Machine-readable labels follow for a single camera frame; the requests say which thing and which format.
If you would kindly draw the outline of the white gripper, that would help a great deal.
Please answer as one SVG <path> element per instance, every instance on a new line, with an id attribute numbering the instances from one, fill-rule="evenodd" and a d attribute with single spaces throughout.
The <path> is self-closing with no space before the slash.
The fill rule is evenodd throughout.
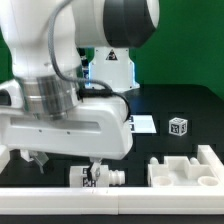
<path id="1" fill-rule="evenodd" d="M 21 109 L 0 106 L 0 144 L 21 149 L 20 156 L 36 162 L 44 173 L 49 160 L 44 152 L 121 160 L 133 139 L 122 100 L 85 99 L 65 119 L 56 121 L 38 120 Z M 99 179 L 100 166 L 100 160 L 91 164 L 91 180 Z"/>

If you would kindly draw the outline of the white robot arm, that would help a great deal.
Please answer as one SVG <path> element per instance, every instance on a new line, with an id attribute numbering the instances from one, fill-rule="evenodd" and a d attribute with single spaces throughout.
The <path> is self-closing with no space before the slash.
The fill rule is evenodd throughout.
<path id="1" fill-rule="evenodd" d="M 0 145 L 10 150 L 104 159 L 132 147 L 126 98 L 81 77 L 80 47 L 142 46 L 159 21 L 158 0 L 0 0 L 0 31 L 13 79 L 0 84 Z"/>

